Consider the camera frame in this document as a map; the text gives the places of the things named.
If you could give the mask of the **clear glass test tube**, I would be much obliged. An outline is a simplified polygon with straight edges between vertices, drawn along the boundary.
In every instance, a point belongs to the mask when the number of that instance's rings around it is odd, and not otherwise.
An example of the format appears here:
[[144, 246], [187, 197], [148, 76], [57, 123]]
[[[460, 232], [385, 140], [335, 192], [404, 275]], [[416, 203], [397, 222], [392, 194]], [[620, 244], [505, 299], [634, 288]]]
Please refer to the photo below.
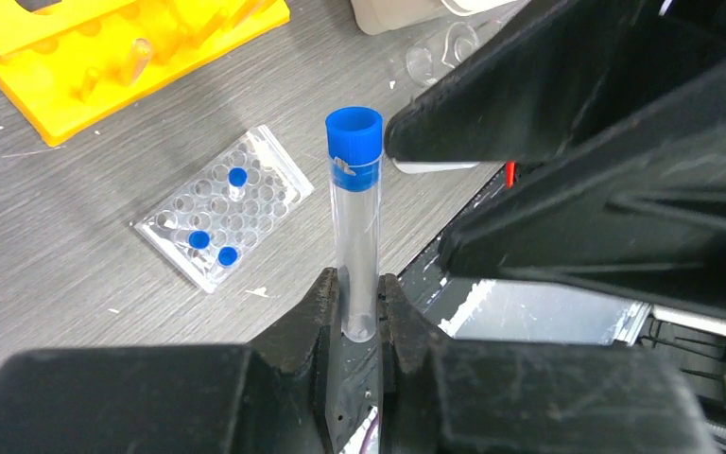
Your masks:
[[131, 44], [129, 53], [119, 66], [118, 79], [124, 86], [132, 85], [151, 61], [154, 50], [145, 38], [138, 38]]

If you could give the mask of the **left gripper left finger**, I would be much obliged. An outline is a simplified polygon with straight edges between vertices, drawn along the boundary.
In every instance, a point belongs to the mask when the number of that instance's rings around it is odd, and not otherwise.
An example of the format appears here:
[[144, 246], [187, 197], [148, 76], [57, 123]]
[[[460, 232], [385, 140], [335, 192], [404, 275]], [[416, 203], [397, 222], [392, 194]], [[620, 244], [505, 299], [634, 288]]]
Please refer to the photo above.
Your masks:
[[332, 453], [337, 272], [244, 344], [39, 349], [0, 367], [0, 453]]

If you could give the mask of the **red capped wash bottle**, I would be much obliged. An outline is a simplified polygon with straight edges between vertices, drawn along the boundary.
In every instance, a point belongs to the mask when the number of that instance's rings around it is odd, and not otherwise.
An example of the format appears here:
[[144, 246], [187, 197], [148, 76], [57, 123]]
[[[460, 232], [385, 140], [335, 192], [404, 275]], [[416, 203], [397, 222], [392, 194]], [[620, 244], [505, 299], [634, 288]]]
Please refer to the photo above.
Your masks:
[[385, 188], [389, 191], [441, 191], [459, 187], [473, 191], [494, 178], [499, 179], [506, 169], [502, 162], [412, 163], [393, 160]]

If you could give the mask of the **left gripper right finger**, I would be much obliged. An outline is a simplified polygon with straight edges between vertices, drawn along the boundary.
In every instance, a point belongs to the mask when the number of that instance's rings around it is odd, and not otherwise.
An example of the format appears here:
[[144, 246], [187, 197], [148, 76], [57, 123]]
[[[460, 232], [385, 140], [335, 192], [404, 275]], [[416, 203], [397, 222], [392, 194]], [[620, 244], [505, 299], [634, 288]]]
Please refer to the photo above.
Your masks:
[[627, 346], [456, 340], [378, 284], [383, 453], [714, 453], [683, 375]]

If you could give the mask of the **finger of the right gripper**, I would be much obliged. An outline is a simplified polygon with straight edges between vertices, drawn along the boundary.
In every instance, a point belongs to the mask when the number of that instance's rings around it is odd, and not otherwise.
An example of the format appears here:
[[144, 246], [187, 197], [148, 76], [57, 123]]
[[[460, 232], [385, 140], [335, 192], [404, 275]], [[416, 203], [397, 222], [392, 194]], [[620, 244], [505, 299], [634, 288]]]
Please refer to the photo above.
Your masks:
[[531, 1], [388, 123], [404, 162], [545, 162], [726, 60], [726, 1]]
[[726, 61], [460, 218], [439, 254], [726, 320]]

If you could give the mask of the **blue capped tube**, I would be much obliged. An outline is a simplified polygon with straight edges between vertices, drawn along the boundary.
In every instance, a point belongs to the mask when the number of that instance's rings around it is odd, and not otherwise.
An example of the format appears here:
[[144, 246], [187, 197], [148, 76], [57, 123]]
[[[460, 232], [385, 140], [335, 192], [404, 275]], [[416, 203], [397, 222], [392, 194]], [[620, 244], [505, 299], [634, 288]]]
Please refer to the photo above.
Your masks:
[[232, 201], [241, 200], [246, 191], [248, 173], [243, 167], [232, 167], [228, 172], [228, 197]]
[[340, 327], [352, 342], [377, 330], [383, 118], [350, 106], [325, 119]]
[[194, 230], [187, 236], [187, 255], [190, 258], [207, 257], [211, 244], [210, 234], [203, 230]]
[[235, 247], [224, 246], [218, 251], [216, 263], [221, 268], [229, 268], [238, 260], [238, 257], [239, 252]]

